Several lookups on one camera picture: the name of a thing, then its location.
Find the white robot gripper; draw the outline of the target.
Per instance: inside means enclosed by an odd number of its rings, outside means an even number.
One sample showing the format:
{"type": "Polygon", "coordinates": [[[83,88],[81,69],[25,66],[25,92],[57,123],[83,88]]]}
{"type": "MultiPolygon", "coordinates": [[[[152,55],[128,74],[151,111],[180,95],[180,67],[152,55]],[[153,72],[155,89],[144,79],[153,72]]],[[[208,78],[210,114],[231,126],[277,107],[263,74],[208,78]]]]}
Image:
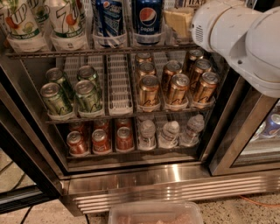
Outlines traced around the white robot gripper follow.
{"type": "Polygon", "coordinates": [[[210,53],[218,53],[226,58],[234,45],[249,30],[249,27],[261,16],[261,12],[248,8],[240,0],[209,0],[194,14],[190,7],[164,10],[165,23],[180,38],[190,37],[210,53]]]}

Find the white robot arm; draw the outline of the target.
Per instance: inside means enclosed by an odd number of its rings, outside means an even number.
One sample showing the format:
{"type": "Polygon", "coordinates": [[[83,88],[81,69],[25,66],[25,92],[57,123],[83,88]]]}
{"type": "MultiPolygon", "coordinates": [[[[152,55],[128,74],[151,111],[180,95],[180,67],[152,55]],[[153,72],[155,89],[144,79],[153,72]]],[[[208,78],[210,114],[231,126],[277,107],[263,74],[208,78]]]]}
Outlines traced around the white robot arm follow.
{"type": "Polygon", "coordinates": [[[164,10],[167,25],[209,53],[218,53],[252,87],[280,97],[280,7],[260,12],[241,0],[208,0],[197,10],[164,10]]]}

